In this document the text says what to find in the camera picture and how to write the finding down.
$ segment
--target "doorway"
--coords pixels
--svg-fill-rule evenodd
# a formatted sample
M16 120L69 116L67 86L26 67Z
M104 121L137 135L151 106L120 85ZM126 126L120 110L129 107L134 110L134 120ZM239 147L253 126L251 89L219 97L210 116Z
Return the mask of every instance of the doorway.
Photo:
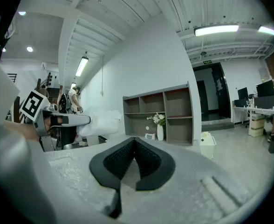
M193 68L197 81L201 120L213 121L231 117L229 92L220 63Z

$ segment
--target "white desk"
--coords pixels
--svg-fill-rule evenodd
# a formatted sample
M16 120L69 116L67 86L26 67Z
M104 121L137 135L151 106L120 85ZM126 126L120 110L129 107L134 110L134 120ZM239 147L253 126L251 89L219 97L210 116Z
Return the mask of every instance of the white desk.
M252 112L255 112L255 113L258 113L258 114L264 114L264 115L274 114L274 110L269 110L269 109L259 109L259 108L253 108L253 107L233 107L233 122L234 122L234 117L235 117L235 111L250 112L250 122L249 122L248 135L250 135L250 133L251 133Z

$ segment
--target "door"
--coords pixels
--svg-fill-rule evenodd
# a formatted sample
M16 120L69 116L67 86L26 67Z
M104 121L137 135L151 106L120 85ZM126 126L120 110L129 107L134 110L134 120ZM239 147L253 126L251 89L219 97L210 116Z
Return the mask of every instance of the door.
M208 102L206 95L206 86L204 85L204 81L197 81L197 86L200 98L201 113L208 113Z
M212 66L212 77L216 85L216 94L219 104L219 115L230 118L230 101L224 75L220 65Z

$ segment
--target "gray bookshelf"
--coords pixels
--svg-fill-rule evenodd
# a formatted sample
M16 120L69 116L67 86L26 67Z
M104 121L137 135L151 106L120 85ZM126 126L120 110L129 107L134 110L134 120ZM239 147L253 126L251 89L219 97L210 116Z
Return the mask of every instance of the gray bookshelf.
M157 133L157 125L146 119L156 112L166 117L164 140L167 143L192 145L193 109L188 84L123 97L126 134L144 137L146 133Z

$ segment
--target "white plastic bag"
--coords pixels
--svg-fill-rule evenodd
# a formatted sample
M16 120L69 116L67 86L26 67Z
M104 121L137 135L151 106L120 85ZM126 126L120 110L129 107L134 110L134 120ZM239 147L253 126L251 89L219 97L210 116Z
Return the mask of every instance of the white plastic bag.
M92 106L82 115L90 116L90 123L77 127L77 133L82 137L91 135L106 135L117 133L122 115L119 111L107 111L100 107Z

